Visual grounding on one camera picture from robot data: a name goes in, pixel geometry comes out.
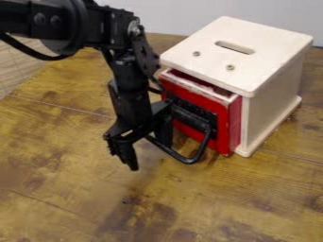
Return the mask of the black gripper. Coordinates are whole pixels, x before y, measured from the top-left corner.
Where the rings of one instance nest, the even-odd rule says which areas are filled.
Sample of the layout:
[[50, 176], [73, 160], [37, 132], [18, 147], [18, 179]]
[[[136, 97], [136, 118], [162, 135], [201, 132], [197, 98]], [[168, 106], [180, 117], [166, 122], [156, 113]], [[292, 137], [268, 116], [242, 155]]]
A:
[[109, 153], [118, 156], [130, 171], [138, 170], [133, 143], [156, 132], [165, 147], [173, 145], [173, 121], [169, 101], [149, 102], [146, 90], [124, 92], [109, 88], [116, 120], [103, 133]]

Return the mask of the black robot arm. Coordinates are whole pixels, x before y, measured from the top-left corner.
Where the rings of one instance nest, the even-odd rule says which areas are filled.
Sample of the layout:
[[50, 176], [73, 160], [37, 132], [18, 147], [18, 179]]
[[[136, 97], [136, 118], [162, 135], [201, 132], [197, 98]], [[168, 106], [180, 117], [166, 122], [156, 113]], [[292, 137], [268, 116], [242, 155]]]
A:
[[160, 68], [140, 19], [93, 0], [0, 0], [0, 41], [42, 61], [59, 61], [82, 48], [98, 50], [113, 79], [108, 91], [116, 122], [103, 133], [109, 152], [138, 169], [133, 143], [160, 131], [170, 105], [149, 101]]

